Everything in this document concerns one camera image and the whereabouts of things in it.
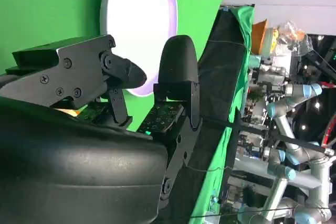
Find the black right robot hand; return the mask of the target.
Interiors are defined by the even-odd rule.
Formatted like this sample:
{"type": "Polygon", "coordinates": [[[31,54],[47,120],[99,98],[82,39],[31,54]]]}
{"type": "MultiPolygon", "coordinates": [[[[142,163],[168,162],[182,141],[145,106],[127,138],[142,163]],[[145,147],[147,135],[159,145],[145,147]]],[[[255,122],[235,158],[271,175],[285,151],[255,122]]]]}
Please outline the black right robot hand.
{"type": "Polygon", "coordinates": [[[1,76],[1,223],[151,223],[202,127],[195,46],[163,47],[154,105],[129,131],[145,72],[110,35],[13,53],[1,76]]]}

